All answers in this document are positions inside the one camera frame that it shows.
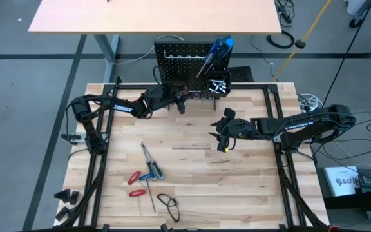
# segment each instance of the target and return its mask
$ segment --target wooden tabletop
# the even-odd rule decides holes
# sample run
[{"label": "wooden tabletop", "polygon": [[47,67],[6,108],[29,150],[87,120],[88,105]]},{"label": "wooden tabletop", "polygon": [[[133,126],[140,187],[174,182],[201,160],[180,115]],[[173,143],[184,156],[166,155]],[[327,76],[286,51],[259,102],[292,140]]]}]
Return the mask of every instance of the wooden tabletop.
[{"label": "wooden tabletop", "polygon": [[273,0],[42,0],[30,32],[279,34]]},{"label": "wooden tabletop", "polygon": [[[294,84],[277,85],[284,116],[299,113]],[[104,84],[89,84],[86,94],[99,95],[103,87]],[[132,101],[143,91],[118,90],[118,97]],[[277,115],[274,103],[272,105],[274,115]],[[185,106],[183,115],[172,106],[168,110],[156,111],[149,120],[116,112],[98,226],[109,224],[114,228],[158,229],[167,223],[169,228],[182,229],[277,229],[278,224],[286,224],[272,142],[238,140],[234,150],[220,153],[216,150],[216,139],[208,134],[215,132],[210,123],[218,121],[225,108],[232,108],[236,117],[243,119],[267,117],[262,90],[232,90],[226,98],[216,101],[216,111],[213,101],[187,101]],[[79,125],[77,131],[83,132],[83,127]],[[163,181],[149,183],[156,213],[149,195],[128,197],[130,191],[142,189],[138,182],[128,185],[130,176],[137,170],[147,173],[141,142],[166,176]],[[72,151],[85,147],[85,144],[79,144]],[[300,151],[311,155],[306,144],[300,146]],[[328,223],[314,163],[299,154],[294,154],[293,159],[301,196],[320,220]],[[87,151],[71,157],[63,189],[84,191],[89,160]],[[157,200],[159,193],[177,199],[181,213],[179,223],[173,222],[167,208]],[[87,223],[91,219],[92,205],[93,197],[88,207]],[[72,208],[60,201],[58,210],[63,206]],[[298,222],[294,204],[292,211],[294,221]]]}]

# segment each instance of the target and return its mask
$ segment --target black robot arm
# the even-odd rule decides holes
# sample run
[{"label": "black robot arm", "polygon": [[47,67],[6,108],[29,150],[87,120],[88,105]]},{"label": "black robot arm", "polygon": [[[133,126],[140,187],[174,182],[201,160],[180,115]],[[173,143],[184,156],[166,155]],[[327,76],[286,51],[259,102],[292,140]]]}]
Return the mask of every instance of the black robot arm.
[{"label": "black robot arm", "polygon": [[[128,101],[111,97],[109,95],[84,95],[71,101],[71,107],[75,119],[84,126],[86,130],[86,144],[90,154],[102,155],[106,151],[106,144],[102,135],[94,127],[93,119],[98,117],[101,112],[106,110],[117,110],[132,114],[138,119],[149,119],[153,112],[176,104],[179,112],[186,111],[184,102],[187,99],[188,91],[186,87],[174,89],[166,85],[156,85],[149,87],[135,101]],[[99,107],[91,110],[90,101],[98,104]]]},{"label": "black robot arm", "polygon": [[[235,119],[236,112],[225,109],[224,116],[216,126],[218,134],[210,133],[217,138],[217,150],[228,152],[235,147],[236,139],[249,140],[277,140],[281,143],[281,150],[296,149],[301,142],[311,139],[312,142],[328,142],[344,131],[353,127],[356,119],[346,106],[332,105],[326,108],[318,108],[312,112],[301,113],[282,119],[253,118],[250,121]],[[296,128],[302,128],[296,132],[288,132]],[[229,149],[230,138],[234,139],[234,145]]]}]

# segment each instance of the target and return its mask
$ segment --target desk leg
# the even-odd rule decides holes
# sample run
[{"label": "desk leg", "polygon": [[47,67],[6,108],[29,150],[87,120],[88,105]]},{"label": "desk leg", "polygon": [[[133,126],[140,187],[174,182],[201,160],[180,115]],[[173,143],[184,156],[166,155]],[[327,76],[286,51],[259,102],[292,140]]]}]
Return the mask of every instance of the desk leg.
[{"label": "desk leg", "polygon": [[[115,63],[115,54],[117,54],[117,50],[119,49],[120,35],[114,35],[111,44],[108,42],[106,35],[94,35],[94,37],[98,45],[100,46],[106,60]],[[114,66],[114,64],[106,63],[106,71],[104,72],[103,83],[114,82]]]}]

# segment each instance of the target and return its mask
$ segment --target pegboard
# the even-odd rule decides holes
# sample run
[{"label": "pegboard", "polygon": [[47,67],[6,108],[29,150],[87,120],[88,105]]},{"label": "pegboard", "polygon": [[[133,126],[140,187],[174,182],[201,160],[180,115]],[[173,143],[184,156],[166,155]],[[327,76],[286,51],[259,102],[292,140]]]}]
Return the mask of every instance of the pegboard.
[{"label": "pegboard", "polygon": [[[204,58],[209,53],[212,43],[182,43],[157,42],[154,43],[158,67],[163,69],[165,76],[160,73],[162,83],[182,86],[187,85],[191,91],[203,91],[208,82],[208,75],[204,77],[210,64],[196,78],[197,73],[204,65]],[[231,51],[214,64],[214,70],[226,70],[230,61]]]}]

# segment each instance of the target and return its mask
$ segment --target floor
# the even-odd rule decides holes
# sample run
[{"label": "floor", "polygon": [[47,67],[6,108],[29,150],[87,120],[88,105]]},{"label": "floor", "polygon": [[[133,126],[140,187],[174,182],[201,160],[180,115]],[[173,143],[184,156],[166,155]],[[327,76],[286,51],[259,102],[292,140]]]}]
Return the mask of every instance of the floor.
[{"label": "floor", "polygon": [[[27,32],[40,1],[0,0],[0,231],[20,231],[30,205],[35,183],[47,151],[53,152],[48,178],[35,216],[34,229],[52,226],[57,200],[52,196],[62,187],[71,146],[59,138],[65,133],[63,114],[58,115],[61,101],[70,101],[82,95],[89,82],[102,82],[105,62],[92,35],[85,43],[79,35],[43,35]],[[296,17],[293,27],[287,29],[295,38],[302,38],[325,0],[294,0]],[[346,52],[356,29],[348,27],[352,16],[345,11],[343,1],[332,1],[320,22],[307,40],[307,46],[281,72],[281,82],[294,82],[298,93],[313,93],[324,99],[343,53]],[[145,54],[159,35],[123,35],[119,50],[124,62]],[[211,35],[185,35],[186,41],[212,41]],[[271,81],[270,66],[251,47],[250,35],[234,35],[236,46],[230,66],[250,66],[255,82]],[[74,60],[78,45],[84,45],[81,60]],[[281,50],[272,47],[265,36],[254,36],[253,43],[262,49],[274,65],[274,73],[283,64],[293,48]],[[245,58],[238,53],[248,54]],[[371,111],[371,11],[362,26],[327,104],[346,104],[354,112]],[[153,82],[152,58],[127,66],[117,67],[124,82]],[[70,88],[70,95],[63,95]],[[371,114],[356,115],[358,121],[371,119]],[[71,120],[70,130],[76,127]],[[365,125],[356,126],[342,139],[371,139]],[[49,140],[56,141],[48,147]],[[371,150],[371,143],[344,142],[351,154]],[[336,145],[327,146],[337,157],[345,157]],[[371,164],[371,154],[359,158]],[[346,160],[344,164],[355,164]],[[318,156],[318,167],[337,166],[335,162]],[[364,221],[361,215],[350,211],[329,211],[332,224],[340,226]],[[370,229],[371,224],[358,224],[350,229]]]}]

